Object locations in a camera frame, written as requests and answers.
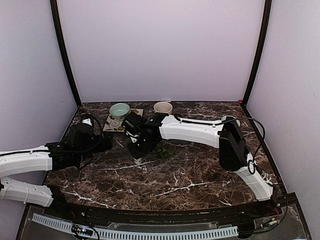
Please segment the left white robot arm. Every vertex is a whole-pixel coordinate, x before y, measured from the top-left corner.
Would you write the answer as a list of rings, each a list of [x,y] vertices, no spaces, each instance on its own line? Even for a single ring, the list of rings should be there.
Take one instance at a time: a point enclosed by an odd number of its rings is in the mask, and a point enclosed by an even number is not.
[[[70,206],[60,188],[55,185],[35,185],[12,179],[11,175],[57,171],[69,167],[80,169],[82,161],[112,148],[112,136],[101,130],[96,134],[93,124],[77,123],[60,142],[36,148],[1,152],[0,198],[50,207],[60,218],[67,218]]]

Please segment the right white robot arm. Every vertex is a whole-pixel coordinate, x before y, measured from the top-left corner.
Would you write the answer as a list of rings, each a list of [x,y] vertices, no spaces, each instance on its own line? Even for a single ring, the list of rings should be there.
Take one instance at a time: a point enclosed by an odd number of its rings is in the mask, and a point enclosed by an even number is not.
[[[256,155],[250,152],[239,118],[224,116],[221,120],[196,120],[156,112],[146,119],[131,112],[121,126],[131,139],[127,147],[135,160],[150,154],[162,140],[187,141],[218,149],[219,165],[236,173],[260,201],[255,205],[255,213],[266,217],[274,210],[272,197],[276,189],[258,167]]]

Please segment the small white pill bottle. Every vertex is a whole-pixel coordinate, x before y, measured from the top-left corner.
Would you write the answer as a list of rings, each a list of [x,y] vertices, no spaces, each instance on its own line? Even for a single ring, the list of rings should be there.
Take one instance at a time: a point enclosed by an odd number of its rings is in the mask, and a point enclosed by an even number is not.
[[[141,158],[134,159],[134,163],[135,163],[136,165],[139,165],[139,164],[142,163],[142,159],[141,159]]]

